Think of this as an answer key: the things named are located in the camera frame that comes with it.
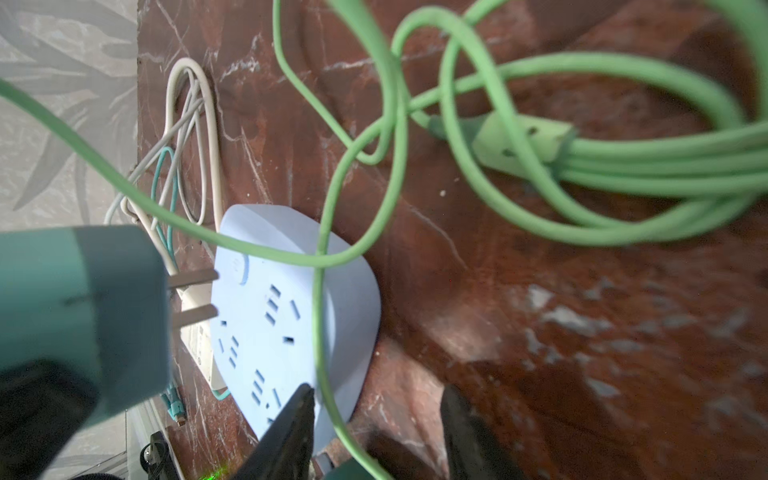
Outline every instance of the extension socket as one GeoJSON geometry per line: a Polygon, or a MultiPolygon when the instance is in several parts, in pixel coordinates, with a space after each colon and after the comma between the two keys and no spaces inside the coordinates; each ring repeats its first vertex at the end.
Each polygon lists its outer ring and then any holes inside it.
{"type": "MultiPolygon", "coordinates": [[[[210,303],[210,283],[193,285],[185,291],[179,292],[181,297],[181,310],[189,310],[210,303]]],[[[210,324],[208,322],[195,323],[185,326],[180,331],[181,341],[187,347],[192,360],[203,374],[211,390],[221,390],[227,387],[221,378],[221,373],[216,366],[214,349],[210,343],[210,324]]]]}
{"type": "MultiPolygon", "coordinates": [[[[312,254],[319,224],[289,207],[235,205],[221,233],[280,250],[312,254]]],[[[331,234],[329,253],[349,245],[331,234]]],[[[312,343],[314,269],[286,265],[219,247],[219,280],[210,321],[214,357],[250,427],[261,438],[296,388],[316,390],[314,453],[336,433],[320,398],[312,343]]],[[[376,278],[362,257],[326,270],[324,332],[336,404],[345,421],[355,408],[371,360],[381,316],[376,278]]]]}

